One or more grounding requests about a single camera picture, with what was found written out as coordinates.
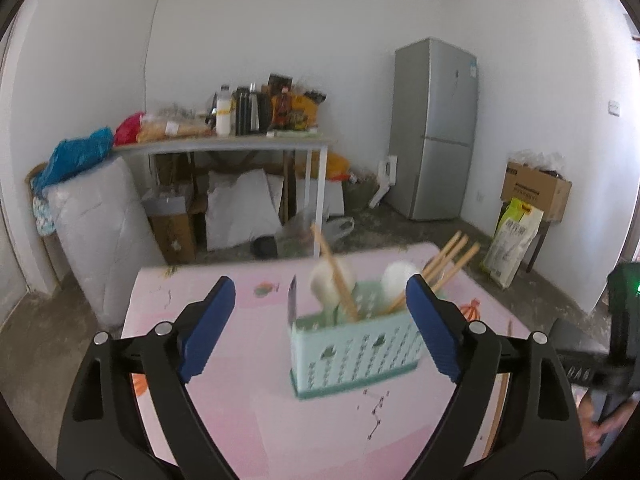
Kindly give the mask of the person's right hand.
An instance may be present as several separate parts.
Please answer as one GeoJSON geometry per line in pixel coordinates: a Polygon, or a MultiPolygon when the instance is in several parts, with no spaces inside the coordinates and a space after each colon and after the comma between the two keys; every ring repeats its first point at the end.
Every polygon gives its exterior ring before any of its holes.
{"type": "Polygon", "coordinates": [[[580,428],[582,428],[582,440],[586,459],[595,458],[600,452],[602,445],[600,440],[614,430],[621,430],[631,418],[632,413],[638,405],[639,397],[633,396],[626,403],[621,405],[612,415],[608,416],[604,422],[596,422],[594,406],[589,393],[586,393],[578,404],[578,418],[580,428]]]}

